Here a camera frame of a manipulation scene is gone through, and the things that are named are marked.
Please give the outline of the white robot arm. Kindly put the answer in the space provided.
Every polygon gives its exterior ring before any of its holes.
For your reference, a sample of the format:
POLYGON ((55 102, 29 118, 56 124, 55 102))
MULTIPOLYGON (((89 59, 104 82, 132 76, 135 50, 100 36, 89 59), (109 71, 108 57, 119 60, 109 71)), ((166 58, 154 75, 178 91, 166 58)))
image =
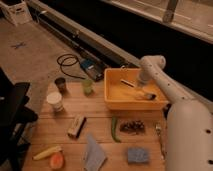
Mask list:
POLYGON ((213 115, 209 109, 168 76, 162 55, 140 60, 138 83, 153 79, 169 100, 165 171, 213 171, 213 115))

